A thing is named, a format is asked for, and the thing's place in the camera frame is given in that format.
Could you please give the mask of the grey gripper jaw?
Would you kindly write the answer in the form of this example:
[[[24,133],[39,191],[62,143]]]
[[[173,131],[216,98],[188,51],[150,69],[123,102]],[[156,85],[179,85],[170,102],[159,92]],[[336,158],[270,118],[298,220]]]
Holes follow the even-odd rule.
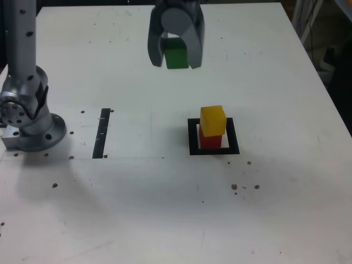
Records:
[[[148,30],[147,49],[151,63],[156,67],[162,66],[164,51],[164,40],[168,36],[167,31],[161,22],[163,12],[166,10],[166,4],[156,4],[151,11],[150,25]]]
[[[205,23],[200,6],[195,9],[195,15],[190,15],[180,8],[168,8],[161,16],[161,23],[168,33],[179,36],[184,42],[191,68],[201,67]]]

